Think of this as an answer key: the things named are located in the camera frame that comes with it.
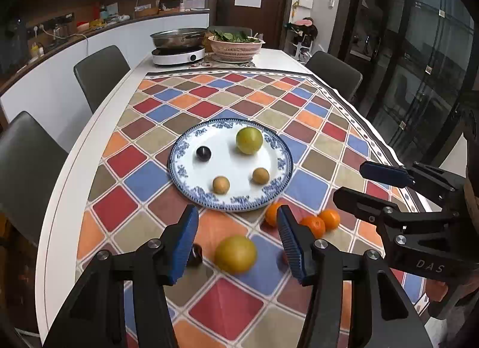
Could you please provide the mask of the dark plum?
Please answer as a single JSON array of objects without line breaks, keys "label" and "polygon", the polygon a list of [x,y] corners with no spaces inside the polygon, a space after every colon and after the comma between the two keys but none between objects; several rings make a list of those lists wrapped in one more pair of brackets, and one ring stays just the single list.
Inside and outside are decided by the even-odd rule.
[{"label": "dark plum", "polygon": [[196,149],[196,157],[199,161],[208,162],[211,158],[211,151],[206,146],[200,146]]},{"label": "dark plum", "polygon": [[203,263],[203,252],[199,244],[194,243],[187,259],[188,267],[198,267]]}]

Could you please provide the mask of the small orange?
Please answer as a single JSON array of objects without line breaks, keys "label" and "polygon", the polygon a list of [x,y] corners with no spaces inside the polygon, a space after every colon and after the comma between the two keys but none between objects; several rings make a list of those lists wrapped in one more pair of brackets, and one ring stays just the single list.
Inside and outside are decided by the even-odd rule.
[{"label": "small orange", "polygon": [[321,211],[318,217],[324,222],[326,231],[336,230],[341,222],[339,212],[332,208]]},{"label": "small orange", "polygon": [[269,226],[273,228],[277,227],[277,212],[282,205],[282,202],[274,202],[267,208],[265,213],[265,222]]}]

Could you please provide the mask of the yellow pear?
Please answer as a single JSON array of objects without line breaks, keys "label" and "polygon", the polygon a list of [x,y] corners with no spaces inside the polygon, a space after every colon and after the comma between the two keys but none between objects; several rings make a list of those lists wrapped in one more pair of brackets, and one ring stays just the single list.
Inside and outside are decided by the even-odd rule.
[{"label": "yellow pear", "polygon": [[244,236],[224,238],[214,252],[214,263],[230,275],[246,273],[256,261],[257,248],[251,239]]}]

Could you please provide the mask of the small brown fruit front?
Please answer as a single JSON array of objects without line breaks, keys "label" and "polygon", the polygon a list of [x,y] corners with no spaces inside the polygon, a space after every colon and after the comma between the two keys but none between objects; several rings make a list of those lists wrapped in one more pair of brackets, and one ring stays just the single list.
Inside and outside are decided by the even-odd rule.
[{"label": "small brown fruit front", "polygon": [[230,189],[230,182],[224,176],[217,176],[212,182],[213,192],[218,195],[225,195]]}]

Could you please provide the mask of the small brown fruit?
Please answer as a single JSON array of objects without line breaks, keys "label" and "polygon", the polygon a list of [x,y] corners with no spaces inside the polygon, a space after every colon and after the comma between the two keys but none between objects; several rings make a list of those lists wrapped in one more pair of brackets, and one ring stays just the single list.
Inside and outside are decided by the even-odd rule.
[{"label": "small brown fruit", "polygon": [[266,185],[269,179],[269,172],[265,168],[259,167],[252,172],[252,181],[258,185]]},{"label": "small brown fruit", "polygon": [[225,195],[230,189],[230,182],[224,176],[217,176],[212,182],[213,192],[218,195]]}]

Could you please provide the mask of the green apple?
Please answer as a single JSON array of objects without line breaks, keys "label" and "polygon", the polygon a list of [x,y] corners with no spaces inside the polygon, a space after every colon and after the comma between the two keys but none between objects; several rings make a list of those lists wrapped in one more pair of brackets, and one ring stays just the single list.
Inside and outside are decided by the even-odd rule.
[{"label": "green apple", "polygon": [[240,152],[253,155],[263,145],[263,135],[255,127],[244,127],[236,134],[235,143]]}]

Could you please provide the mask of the large orange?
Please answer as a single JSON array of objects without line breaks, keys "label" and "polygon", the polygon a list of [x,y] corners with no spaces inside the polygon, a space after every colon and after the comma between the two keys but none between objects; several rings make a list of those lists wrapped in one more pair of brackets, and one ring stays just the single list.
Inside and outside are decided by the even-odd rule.
[{"label": "large orange", "polygon": [[280,256],[278,257],[278,262],[283,265],[289,265],[286,252],[284,251],[280,252]]}]

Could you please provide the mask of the blue white porcelain plate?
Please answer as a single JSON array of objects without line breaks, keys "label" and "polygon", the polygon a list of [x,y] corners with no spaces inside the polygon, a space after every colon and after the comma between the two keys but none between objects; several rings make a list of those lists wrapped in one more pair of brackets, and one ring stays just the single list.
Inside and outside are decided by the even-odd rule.
[{"label": "blue white porcelain plate", "polygon": [[[263,145],[253,155],[237,148],[235,137],[244,127],[255,127],[263,135]],[[199,161],[196,149],[211,151],[208,162]],[[256,168],[269,172],[269,182],[252,181]],[[246,119],[211,119],[191,127],[173,144],[167,168],[177,189],[190,201],[205,208],[242,213],[267,206],[280,196],[292,179],[294,163],[286,143],[271,129]],[[225,195],[213,192],[212,182],[224,176],[230,182]]]}]

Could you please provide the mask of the glass sliding door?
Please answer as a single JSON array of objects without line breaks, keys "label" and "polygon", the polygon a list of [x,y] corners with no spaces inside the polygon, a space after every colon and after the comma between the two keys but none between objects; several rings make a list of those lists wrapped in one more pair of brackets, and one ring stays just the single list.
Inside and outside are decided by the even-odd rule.
[{"label": "glass sliding door", "polygon": [[461,0],[339,0],[329,52],[362,75],[352,103],[399,160],[443,163],[478,73],[478,27]]}]

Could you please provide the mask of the pink black stroller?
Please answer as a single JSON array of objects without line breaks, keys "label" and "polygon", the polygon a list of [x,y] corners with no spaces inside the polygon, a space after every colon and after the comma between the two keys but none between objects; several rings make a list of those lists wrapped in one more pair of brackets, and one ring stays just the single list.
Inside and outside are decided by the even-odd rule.
[{"label": "pink black stroller", "polygon": [[305,17],[286,25],[287,36],[284,51],[296,61],[305,64],[312,56],[313,43],[318,30],[311,17]]}]

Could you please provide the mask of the near left grey chair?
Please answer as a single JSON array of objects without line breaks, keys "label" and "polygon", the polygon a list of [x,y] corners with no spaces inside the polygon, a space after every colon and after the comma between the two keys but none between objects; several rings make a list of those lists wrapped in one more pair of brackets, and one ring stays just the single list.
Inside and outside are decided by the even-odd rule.
[{"label": "near left grey chair", "polygon": [[68,156],[28,112],[1,134],[1,212],[37,245],[49,199]]}]

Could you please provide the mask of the far left grey chair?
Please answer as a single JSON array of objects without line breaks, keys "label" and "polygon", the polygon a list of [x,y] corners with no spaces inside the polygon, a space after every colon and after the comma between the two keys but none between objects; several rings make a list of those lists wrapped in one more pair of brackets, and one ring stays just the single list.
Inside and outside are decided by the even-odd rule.
[{"label": "far left grey chair", "polygon": [[130,67],[117,46],[108,46],[78,62],[73,71],[94,114]]}]

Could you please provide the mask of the white induction cooker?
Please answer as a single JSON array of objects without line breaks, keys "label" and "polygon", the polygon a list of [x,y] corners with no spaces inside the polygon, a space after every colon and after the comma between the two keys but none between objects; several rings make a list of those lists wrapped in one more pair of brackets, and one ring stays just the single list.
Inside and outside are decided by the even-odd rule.
[{"label": "white induction cooker", "polygon": [[157,66],[178,66],[201,61],[205,56],[204,46],[185,49],[158,49],[152,51],[153,63]]}]

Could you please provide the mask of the pink basket of greens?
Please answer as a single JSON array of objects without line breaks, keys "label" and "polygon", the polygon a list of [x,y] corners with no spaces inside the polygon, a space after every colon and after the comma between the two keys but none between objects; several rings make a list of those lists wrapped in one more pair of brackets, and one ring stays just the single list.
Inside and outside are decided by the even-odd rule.
[{"label": "pink basket of greens", "polygon": [[221,32],[213,30],[208,38],[213,56],[224,63],[246,63],[257,55],[264,41],[247,36],[244,32]]}]

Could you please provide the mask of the steel pan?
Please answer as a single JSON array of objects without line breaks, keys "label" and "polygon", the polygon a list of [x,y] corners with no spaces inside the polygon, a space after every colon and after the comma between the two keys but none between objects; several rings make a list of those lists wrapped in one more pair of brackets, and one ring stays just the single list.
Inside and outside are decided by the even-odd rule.
[{"label": "steel pan", "polygon": [[206,28],[179,28],[156,32],[150,37],[157,49],[188,49],[200,46],[206,31]]}]

